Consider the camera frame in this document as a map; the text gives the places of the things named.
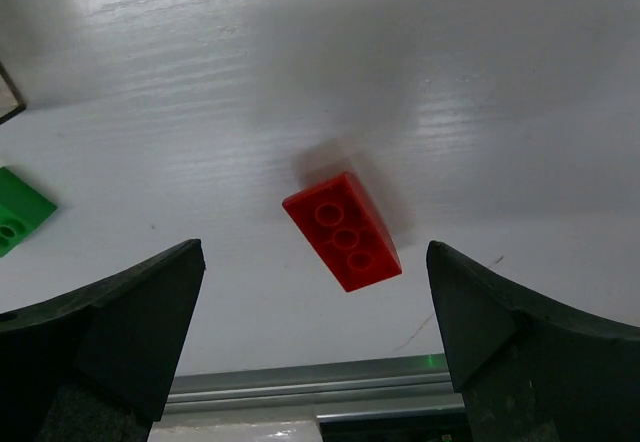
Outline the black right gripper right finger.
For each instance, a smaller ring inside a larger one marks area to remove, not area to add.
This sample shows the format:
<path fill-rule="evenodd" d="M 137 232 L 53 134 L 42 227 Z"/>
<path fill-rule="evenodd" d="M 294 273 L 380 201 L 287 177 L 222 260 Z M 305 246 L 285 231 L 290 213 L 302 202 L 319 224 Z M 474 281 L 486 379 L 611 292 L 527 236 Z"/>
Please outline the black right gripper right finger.
<path fill-rule="evenodd" d="M 636 441 L 639 330 L 555 301 L 454 248 L 426 266 L 476 441 Z"/>

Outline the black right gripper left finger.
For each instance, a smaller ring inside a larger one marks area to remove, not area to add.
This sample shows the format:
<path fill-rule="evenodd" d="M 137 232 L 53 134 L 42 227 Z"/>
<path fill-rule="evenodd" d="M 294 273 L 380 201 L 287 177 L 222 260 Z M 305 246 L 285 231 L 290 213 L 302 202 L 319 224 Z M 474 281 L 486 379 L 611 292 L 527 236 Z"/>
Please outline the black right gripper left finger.
<path fill-rule="evenodd" d="M 4 441 L 145 441 L 205 272 L 198 239 L 1 315 Z"/>

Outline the red lego brick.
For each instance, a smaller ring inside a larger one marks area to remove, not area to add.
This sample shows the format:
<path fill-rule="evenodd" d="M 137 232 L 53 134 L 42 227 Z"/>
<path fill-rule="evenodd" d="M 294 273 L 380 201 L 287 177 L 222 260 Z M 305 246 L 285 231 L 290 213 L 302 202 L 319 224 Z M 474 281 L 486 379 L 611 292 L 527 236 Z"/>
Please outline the red lego brick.
<path fill-rule="evenodd" d="M 390 232 L 354 173 L 291 195 L 282 207 L 345 291 L 402 273 Z"/>

